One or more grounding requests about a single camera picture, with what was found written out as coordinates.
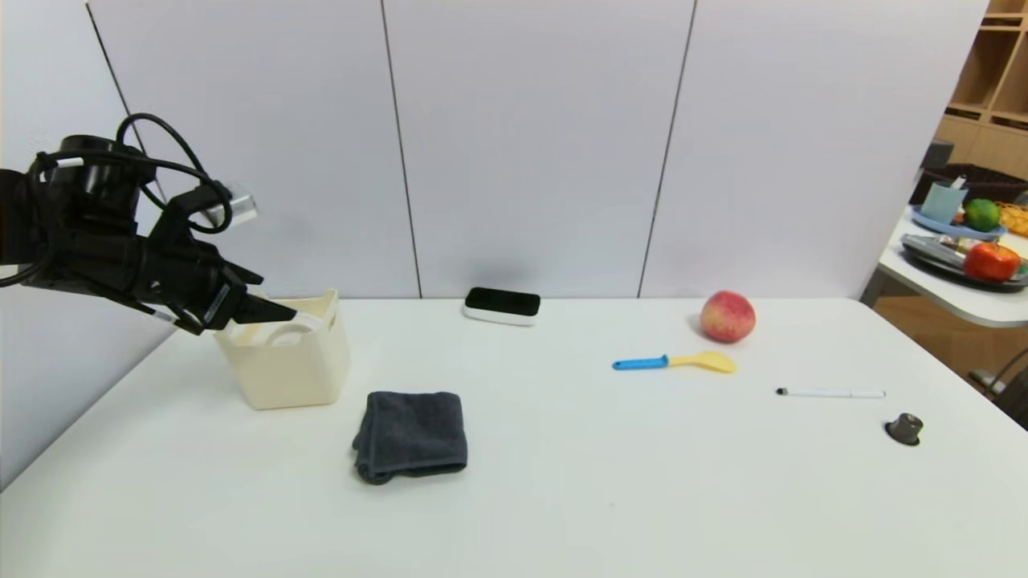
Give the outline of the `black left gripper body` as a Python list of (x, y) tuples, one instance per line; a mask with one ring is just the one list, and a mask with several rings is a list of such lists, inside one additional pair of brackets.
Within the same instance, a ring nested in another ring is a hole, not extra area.
[(147, 240), (139, 270), (139, 300), (168, 308), (191, 332), (227, 326), (249, 286), (264, 277), (221, 256), (213, 244), (188, 238)]

